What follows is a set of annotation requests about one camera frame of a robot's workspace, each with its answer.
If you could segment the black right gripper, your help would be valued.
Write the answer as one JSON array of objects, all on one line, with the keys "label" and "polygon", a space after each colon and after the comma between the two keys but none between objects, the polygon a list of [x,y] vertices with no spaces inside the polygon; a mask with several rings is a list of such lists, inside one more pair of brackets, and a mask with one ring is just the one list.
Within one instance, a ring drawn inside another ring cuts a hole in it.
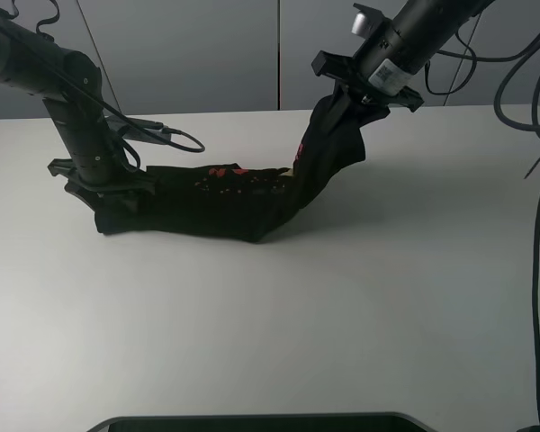
[{"label": "black right gripper", "polygon": [[320,51],[311,67],[317,77],[334,79],[363,104],[397,105],[413,113],[423,104],[419,92],[408,87],[412,75],[389,59],[385,59],[369,76],[363,76],[353,58]]}]

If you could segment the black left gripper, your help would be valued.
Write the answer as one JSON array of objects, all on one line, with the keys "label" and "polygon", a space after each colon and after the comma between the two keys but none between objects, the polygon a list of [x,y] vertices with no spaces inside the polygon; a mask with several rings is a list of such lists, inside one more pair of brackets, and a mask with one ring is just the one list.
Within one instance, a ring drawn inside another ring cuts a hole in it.
[{"label": "black left gripper", "polygon": [[157,179],[115,157],[53,159],[52,176],[67,179],[65,191],[86,205],[138,205],[147,194],[156,193]]}]

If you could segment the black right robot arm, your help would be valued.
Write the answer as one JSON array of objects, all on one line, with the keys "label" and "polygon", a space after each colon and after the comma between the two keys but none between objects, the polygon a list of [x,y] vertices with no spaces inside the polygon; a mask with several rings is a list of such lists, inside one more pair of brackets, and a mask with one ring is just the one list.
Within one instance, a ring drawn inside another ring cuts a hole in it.
[{"label": "black right robot arm", "polygon": [[335,81],[330,103],[344,113],[352,104],[398,105],[416,111],[422,96],[409,88],[411,79],[489,1],[408,1],[393,17],[364,4],[357,10],[352,33],[364,43],[351,57],[320,52],[311,66],[316,76]]}]

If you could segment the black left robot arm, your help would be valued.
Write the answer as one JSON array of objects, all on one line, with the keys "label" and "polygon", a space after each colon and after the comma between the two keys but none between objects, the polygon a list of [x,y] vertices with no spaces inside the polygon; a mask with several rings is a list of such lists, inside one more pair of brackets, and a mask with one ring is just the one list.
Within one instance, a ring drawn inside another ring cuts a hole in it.
[{"label": "black left robot arm", "polygon": [[128,162],[131,146],[104,117],[100,69],[82,52],[26,30],[2,8],[0,84],[42,100],[69,154],[48,170],[67,179],[68,193],[95,209],[106,200],[135,206],[155,192],[155,179]]}]

